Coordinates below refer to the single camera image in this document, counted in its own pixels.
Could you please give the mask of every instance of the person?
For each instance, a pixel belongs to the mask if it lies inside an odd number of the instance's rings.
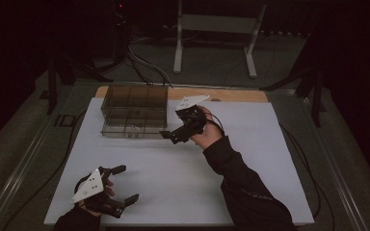
[[[292,231],[297,230],[288,209],[266,188],[257,172],[250,169],[242,155],[233,150],[228,136],[212,122],[210,111],[199,106],[208,120],[203,133],[191,137],[212,169],[224,177],[221,190],[226,207],[237,230]],[[60,217],[54,231],[98,230],[101,214],[75,206]]]

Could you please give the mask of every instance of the metal frame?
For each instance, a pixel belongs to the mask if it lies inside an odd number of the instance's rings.
[[[245,47],[244,51],[249,76],[251,78],[256,78],[257,72],[251,53],[256,43],[265,11],[266,5],[263,5],[257,18],[183,14],[182,0],[178,0],[178,27],[173,73],[179,74],[181,72],[183,30],[216,31],[251,34],[251,42]]]
[[[0,192],[0,224],[3,216],[5,215],[11,202],[13,201],[17,190],[20,188],[23,179],[28,173],[30,166],[32,165],[38,152],[40,151],[40,147],[46,139],[48,130],[52,126],[60,110],[63,108],[63,105],[66,102],[72,88],[72,86],[62,86],[59,104],[57,105],[57,107],[53,108],[53,113],[48,115],[44,119],[44,122],[41,124],[39,130],[32,139],[28,149],[23,154],[22,159],[19,161],[11,176],[5,183],[2,191]]]
[[[347,212],[348,218],[350,219],[351,224],[353,225],[354,230],[367,231],[368,226],[366,225],[365,220],[360,213],[360,210],[357,206],[357,203],[351,193],[350,188],[345,182],[344,176],[341,173],[341,170],[338,166],[338,163],[335,160],[335,157],[332,151],[329,149],[329,146],[326,144],[326,141],[323,139],[323,136],[320,134],[319,130],[312,121],[312,116],[310,112],[310,103],[308,98],[299,98],[301,103],[305,118],[309,128],[314,134],[314,138],[319,143],[319,147],[324,155],[326,166],[330,172],[332,182],[335,185],[335,188],[340,196],[341,202]]]

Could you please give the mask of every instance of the white tabletop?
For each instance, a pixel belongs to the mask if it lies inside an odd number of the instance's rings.
[[[230,225],[220,185],[223,177],[206,163],[192,141],[110,139],[101,135],[102,98],[93,98],[67,160],[44,223],[54,224],[68,212],[75,184],[98,167],[126,165],[109,179],[116,200],[139,193],[121,218],[102,216],[106,226]],[[181,126],[168,103],[172,131]],[[314,222],[297,171],[270,103],[202,102],[222,124],[235,150],[257,171],[273,196],[290,210],[297,225]]]

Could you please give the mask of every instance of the black sleeve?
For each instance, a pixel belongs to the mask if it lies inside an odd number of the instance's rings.
[[[221,185],[227,209],[238,230],[297,230],[287,208],[273,198],[259,175],[248,168],[239,152],[223,137],[203,151]]]
[[[65,215],[59,217],[53,231],[98,231],[99,229],[100,217],[95,217],[75,206]]]

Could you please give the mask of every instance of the clear plastic container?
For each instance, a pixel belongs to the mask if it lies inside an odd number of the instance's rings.
[[[109,138],[162,139],[167,128],[167,87],[116,86],[108,88],[101,111],[101,133]]]

